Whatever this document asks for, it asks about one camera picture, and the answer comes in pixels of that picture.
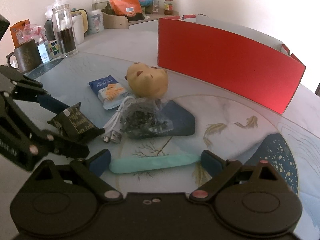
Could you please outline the teal plastic strip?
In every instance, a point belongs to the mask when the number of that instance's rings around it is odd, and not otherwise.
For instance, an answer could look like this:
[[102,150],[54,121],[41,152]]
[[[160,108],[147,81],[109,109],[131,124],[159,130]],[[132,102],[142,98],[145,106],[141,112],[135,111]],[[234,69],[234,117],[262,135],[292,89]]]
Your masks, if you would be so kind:
[[186,166],[200,161],[199,155],[176,154],[159,157],[114,159],[109,164],[109,170],[115,174],[128,174],[142,171],[160,170]]

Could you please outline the red lidded sauce jar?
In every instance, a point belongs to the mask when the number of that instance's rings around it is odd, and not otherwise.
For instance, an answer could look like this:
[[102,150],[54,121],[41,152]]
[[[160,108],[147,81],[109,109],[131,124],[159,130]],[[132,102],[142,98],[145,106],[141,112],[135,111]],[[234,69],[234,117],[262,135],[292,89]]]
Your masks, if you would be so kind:
[[172,8],[173,0],[164,0],[164,14],[165,15],[172,15],[173,8]]

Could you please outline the yellow spotted squishy toy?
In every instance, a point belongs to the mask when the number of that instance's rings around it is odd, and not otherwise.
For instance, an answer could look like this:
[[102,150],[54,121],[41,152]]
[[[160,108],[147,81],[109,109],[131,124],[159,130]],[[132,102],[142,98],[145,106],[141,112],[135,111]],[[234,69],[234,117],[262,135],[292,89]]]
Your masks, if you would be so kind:
[[125,79],[133,93],[140,97],[161,98],[168,90],[168,73],[164,69],[137,62],[129,66]]

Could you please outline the red cardboard box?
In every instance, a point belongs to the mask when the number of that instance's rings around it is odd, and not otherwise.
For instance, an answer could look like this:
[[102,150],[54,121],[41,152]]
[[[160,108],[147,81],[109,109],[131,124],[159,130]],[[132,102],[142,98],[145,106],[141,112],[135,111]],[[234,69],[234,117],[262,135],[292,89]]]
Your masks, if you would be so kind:
[[305,72],[296,59],[226,30],[160,18],[158,66],[206,81],[282,114]]

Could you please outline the clear bag dark tea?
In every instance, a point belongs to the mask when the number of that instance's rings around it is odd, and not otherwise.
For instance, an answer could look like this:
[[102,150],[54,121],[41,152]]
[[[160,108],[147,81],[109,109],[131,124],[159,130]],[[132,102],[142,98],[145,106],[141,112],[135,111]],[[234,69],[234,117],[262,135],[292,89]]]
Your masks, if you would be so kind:
[[134,99],[124,106],[121,129],[131,139],[159,137],[173,130],[173,122],[162,112],[159,99]]

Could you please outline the rubiks cube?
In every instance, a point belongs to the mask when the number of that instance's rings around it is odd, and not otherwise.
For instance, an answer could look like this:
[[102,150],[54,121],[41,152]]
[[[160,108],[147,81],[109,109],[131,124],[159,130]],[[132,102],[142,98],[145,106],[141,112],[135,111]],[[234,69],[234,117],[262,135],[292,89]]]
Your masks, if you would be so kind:
[[60,56],[60,47],[57,40],[45,41],[37,45],[42,63],[47,63]]

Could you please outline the white patterned cup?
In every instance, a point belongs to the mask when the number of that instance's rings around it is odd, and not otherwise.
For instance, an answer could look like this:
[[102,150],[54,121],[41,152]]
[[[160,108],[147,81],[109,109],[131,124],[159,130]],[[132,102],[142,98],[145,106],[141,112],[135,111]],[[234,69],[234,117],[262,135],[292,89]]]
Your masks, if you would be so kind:
[[87,13],[88,34],[96,34],[104,30],[103,12],[101,9]]

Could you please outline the blue biscuit packet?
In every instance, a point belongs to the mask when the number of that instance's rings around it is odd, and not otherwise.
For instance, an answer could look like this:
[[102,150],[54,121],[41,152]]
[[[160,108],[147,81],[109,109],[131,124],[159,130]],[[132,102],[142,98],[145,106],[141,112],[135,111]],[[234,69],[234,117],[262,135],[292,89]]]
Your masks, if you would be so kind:
[[103,103],[105,110],[113,109],[122,103],[131,93],[123,87],[112,75],[89,82],[93,93]]

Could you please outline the dark ceramic mug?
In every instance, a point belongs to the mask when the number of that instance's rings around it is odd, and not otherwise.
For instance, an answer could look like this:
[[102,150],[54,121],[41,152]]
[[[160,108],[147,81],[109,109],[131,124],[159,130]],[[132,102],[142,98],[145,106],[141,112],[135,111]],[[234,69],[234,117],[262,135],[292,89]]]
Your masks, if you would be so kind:
[[[17,67],[12,66],[10,63],[12,56],[16,58]],[[34,39],[24,42],[18,48],[15,48],[6,58],[8,66],[19,70],[21,73],[30,72],[42,64],[41,56]]]

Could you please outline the black snack packet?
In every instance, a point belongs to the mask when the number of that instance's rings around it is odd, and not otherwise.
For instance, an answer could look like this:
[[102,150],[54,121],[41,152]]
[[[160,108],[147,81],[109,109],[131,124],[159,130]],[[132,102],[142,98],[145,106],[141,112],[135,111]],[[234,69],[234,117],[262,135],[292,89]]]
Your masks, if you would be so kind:
[[63,137],[87,144],[104,134],[103,128],[95,126],[81,111],[81,102],[68,107],[47,123],[57,128]]

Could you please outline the glass tumbler dark liquid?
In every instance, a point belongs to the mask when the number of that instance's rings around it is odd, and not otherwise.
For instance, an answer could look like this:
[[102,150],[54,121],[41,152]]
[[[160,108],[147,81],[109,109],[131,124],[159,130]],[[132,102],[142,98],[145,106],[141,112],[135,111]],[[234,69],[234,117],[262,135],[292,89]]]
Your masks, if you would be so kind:
[[52,9],[52,22],[61,56],[67,58],[76,54],[77,49],[69,4],[63,4]]

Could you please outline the white kettle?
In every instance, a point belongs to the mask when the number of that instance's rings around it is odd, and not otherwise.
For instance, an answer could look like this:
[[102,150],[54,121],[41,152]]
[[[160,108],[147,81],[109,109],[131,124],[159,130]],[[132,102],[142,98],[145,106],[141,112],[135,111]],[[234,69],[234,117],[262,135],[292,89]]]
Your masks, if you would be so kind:
[[72,21],[73,21],[75,42],[76,42],[76,45],[79,45],[84,41],[84,38],[85,38],[82,14],[79,12],[76,14],[73,14]]

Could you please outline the red candy bag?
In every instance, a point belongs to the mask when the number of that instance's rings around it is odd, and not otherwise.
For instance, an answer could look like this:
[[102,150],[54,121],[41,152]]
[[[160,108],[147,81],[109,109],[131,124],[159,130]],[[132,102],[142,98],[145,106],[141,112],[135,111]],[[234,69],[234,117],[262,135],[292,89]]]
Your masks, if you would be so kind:
[[43,26],[30,24],[29,20],[17,22],[10,27],[10,32],[15,48],[32,39],[36,44],[46,41],[46,31]]

